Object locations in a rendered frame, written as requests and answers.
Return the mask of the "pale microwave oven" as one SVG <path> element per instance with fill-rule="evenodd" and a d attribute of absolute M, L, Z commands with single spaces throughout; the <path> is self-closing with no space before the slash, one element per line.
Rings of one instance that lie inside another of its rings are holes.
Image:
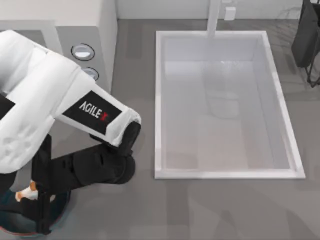
<path fill-rule="evenodd" d="M 0 19 L 0 32 L 14 30 L 32 41 L 75 61 L 82 68 L 97 71 L 96 83 L 108 93 L 112 90 L 115 47 L 101 39 L 97 26 L 58 26 L 53 20 L 4 20 Z M 72 48 L 81 44 L 93 49 L 93 59 L 79 60 Z"/>

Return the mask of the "white wall socket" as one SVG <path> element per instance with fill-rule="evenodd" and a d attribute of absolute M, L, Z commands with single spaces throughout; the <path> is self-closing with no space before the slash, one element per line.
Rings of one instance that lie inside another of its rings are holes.
<path fill-rule="evenodd" d="M 224 20 L 225 21 L 233 21 L 236 18 L 236 7 L 234 6 L 227 6 L 225 8 L 225 13 L 224 13 Z"/>

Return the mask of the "white sink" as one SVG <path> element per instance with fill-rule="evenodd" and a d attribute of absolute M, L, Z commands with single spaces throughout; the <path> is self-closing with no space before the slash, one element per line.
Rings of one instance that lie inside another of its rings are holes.
<path fill-rule="evenodd" d="M 157 31 L 157 180 L 306 177 L 264 30 Z"/>

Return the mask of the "black frame stand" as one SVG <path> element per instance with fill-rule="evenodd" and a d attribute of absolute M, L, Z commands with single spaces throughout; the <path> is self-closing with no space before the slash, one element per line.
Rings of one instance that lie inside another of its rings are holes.
<path fill-rule="evenodd" d="M 320 85 L 320 75 L 312 80 L 315 59 L 320 53 L 320 0 L 303 0 L 297 31 L 291 45 L 291 52 L 298 68 L 303 68 L 307 83 L 314 88 Z"/>

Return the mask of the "small round microwave knob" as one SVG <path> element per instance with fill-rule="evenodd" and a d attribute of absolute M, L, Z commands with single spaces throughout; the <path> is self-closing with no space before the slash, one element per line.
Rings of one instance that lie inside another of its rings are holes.
<path fill-rule="evenodd" d="M 82 70 L 88 74 L 91 78 L 97 81 L 100 77 L 99 72 L 92 67 L 84 67 Z"/>

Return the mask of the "orange and white bread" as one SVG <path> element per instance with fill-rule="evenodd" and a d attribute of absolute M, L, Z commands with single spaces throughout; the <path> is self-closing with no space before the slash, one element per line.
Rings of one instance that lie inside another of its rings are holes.
<path fill-rule="evenodd" d="M 32 201 L 38 199 L 38 190 L 36 188 L 36 183 L 33 180 L 30 181 L 30 184 L 27 188 L 15 193 L 15 200 L 17 202 L 20 202 L 22 198 Z"/>

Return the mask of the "large round microwave knob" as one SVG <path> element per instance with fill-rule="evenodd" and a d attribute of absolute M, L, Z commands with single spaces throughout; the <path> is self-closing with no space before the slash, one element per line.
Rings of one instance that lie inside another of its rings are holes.
<path fill-rule="evenodd" d="M 71 55 L 79 61 L 90 61 L 95 57 L 95 50 L 86 43 L 73 45 L 70 49 Z"/>

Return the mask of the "dark blue round basket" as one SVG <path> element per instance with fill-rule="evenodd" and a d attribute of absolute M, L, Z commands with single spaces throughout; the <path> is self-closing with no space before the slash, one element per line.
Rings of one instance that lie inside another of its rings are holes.
<path fill-rule="evenodd" d="M 29 219 L 18 213 L 5 211 L 5 205 L 15 202 L 16 192 L 7 191 L 0 197 L 0 230 L 18 237 L 38 237 L 51 233 L 63 218 L 70 202 L 71 192 L 56 195 L 39 195 L 38 219 Z"/>

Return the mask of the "tall white tap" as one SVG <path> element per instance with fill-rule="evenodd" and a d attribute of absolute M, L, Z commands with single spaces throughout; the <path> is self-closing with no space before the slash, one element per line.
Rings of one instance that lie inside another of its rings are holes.
<path fill-rule="evenodd" d="M 208 38 L 213 38 L 216 33 L 222 0 L 209 0 L 206 33 Z"/>

